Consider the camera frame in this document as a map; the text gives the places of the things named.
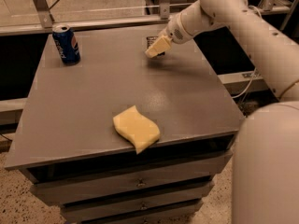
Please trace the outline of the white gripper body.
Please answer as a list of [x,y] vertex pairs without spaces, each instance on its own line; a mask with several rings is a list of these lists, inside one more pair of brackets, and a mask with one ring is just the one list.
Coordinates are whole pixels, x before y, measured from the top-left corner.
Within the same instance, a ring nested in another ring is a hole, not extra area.
[[166,36],[169,40],[176,44],[183,44],[193,39],[193,36],[185,30],[180,13],[176,14],[169,21],[158,36]]

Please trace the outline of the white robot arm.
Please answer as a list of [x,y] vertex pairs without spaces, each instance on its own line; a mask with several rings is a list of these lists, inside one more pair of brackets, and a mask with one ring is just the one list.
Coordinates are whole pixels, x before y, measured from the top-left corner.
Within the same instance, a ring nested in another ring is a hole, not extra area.
[[232,224],[299,224],[299,45],[247,0],[198,0],[146,53],[155,57],[217,26],[229,29],[277,99],[248,116],[235,138]]

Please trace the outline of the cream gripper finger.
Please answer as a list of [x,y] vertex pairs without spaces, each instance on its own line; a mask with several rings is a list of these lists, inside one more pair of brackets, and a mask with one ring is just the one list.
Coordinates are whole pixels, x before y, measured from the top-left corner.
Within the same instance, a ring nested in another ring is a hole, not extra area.
[[149,58],[153,58],[169,49],[171,49],[171,39],[166,35],[162,35],[158,36],[156,41],[145,51],[145,54]]

